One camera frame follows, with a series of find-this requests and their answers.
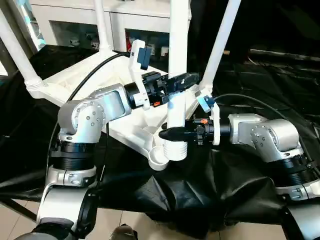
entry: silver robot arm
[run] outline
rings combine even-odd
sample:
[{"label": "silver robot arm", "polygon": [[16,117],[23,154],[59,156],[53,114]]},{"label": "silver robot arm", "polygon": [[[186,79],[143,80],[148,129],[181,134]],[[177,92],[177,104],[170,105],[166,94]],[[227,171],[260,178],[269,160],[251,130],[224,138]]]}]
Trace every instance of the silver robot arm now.
[{"label": "silver robot arm", "polygon": [[94,228],[98,193],[94,150],[104,126],[131,114],[132,109],[153,107],[169,101],[169,96],[197,83],[197,73],[185,73],[168,79],[158,72],[142,75],[135,82],[114,84],[98,89],[82,100],[65,103],[58,113],[60,132],[51,148],[37,226],[19,240],[84,239]]},{"label": "silver robot arm", "polygon": [[269,120],[251,113],[230,114],[215,126],[213,109],[217,104],[210,94],[196,93],[199,104],[209,118],[186,120],[186,127],[168,128],[159,133],[170,141],[194,141],[198,145],[214,144],[228,136],[235,145],[254,148],[266,163],[279,199],[286,202],[281,211],[282,227],[288,239],[313,240],[320,237],[320,176],[316,161],[308,159],[296,127],[288,120]]}]

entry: white stand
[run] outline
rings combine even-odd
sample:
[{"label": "white stand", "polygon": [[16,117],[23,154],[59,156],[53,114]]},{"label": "white stand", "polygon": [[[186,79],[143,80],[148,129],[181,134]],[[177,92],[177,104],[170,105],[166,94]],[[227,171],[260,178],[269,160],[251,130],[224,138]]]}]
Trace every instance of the white stand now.
[{"label": "white stand", "polygon": [[232,26],[235,22],[237,12],[240,6],[241,0],[229,0],[226,6],[225,13],[219,28],[219,32],[216,36],[212,52],[206,65],[205,72],[201,83],[199,84],[199,89],[202,90],[206,88],[212,92],[213,82],[218,70],[218,66],[224,53]]},{"label": "white stand", "polygon": [[[240,1],[241,0],[229,0],[205,71],[205,77],[200,84],[201,86],[211,84],[212,89],[212,81],[227,43]],[[100,51],[43,81],[32,68],[5,16],[0,10],[0,37],[22,73],[27,87],[26,89],[32,97],[36,99],[47,99],[58,106],[62,106],[74,89],[93,68],[103,60],[116,54],[110,50],[107,42],[102,0],[94,0],[94,3],[100,39]],[[185,73],[187,70],[188,4],[189,0],[171,0],[169,46],[170,78]],[[133,80],[130,76],[128,65],[129,59],[124,56],[109,62],[88,80],[74,99],[83,99],[98,88],[116,83],[123,85],[132,83]],[[149,67],[147,71],[137,69],[136,74],[142,75],[151,71],[165,74],[165,72],[153,67]],[[190,118],[198,106],[194,95],[196,91],[198,91],[197,85],[183,93],[173,95],[170,98],[168,107],[166,105],[157,108],[151,107],[147,111],[138,108],[133,110],[131,115],[110,122],[110,136],[146,156],[153,169],[158,171],[165,169],[169,160],[179,161],[187,156],[187,144],[185,142],[169,141],[164,143],[164,140],[158,136],[161,130],[160,127],[166,121],[167,112],[168,127],[184,126],[185,119]]]}]

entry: black tablecloth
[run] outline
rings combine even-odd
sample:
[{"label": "black tablecloth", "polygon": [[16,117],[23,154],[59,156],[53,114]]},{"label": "black tablecloth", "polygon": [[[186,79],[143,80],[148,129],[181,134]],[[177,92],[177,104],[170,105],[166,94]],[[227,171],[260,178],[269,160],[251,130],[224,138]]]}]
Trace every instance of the black tablecloth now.
[{"label": "black tablecloth", "polygon": [[[92,55],[93,50],[45,46],[31,58],[42,79]],[[297,127],[313,159],[320,156],[319,73],[244,64],[220,64],[214,94],[241,93],[281,111]],[[0,87],[0,198],[39,201],[44,189],[49,139],[59,108],[33,99],[17,73]],[[254,102],[228,98],[221,117],[257,113],[276,119]],[[201,109],[196,117],[204,117]],[[103,134],[96,148],[102,165]],[[203,238],[238,221],[279,223],[284,205],[276,195],[264,164],[249,147],[222,139],[210,148],[188,145],[188,157],[164,171],[150,169],[145,157],[112,137],[100,195],[100,207],[145,212],[152,219],[190,236]]]}]

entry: tiled floor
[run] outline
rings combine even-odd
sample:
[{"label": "tiled floor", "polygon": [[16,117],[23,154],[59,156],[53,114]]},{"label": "tiled floor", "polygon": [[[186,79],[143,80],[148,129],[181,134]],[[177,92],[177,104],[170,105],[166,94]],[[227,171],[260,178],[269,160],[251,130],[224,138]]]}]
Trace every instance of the tiled floor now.
[{"label": "tiled floor", "polygon": [[[39,204],[17,200],[17,202],[34,213]],[[111,232],[121,224],[127,224],[138,232],[139,240],[193,240],[165,226],[155,223],[145,214],[139,212],[99,209],[94,230],[88,240],[107,240]],[[13,240],[30,232],[35,227],[31,220],[0,205],[0,240]],[[208,240],[285,240],[282,228],[277,225],[239,223],[227,230],[211,233]]]}]

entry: metal frame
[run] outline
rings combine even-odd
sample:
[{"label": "metal frame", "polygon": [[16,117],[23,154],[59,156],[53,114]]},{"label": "metal frame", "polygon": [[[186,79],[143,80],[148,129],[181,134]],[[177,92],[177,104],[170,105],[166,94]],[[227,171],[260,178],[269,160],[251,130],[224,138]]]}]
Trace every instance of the metal frame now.
[{"label": "metal frame", "polygon": [[16,213],[26,217],[27,219],[30,219],[33,222],[36,222],[36,220],[37,220],[37,214],[30,211],[26,207],[21,206],[19,203],[17,203],[16,201],[14,201],[10,198],[7,198],[7,199],[1,198],[0,203],[2,205],[4,205],[5,207],[15,211]]}]

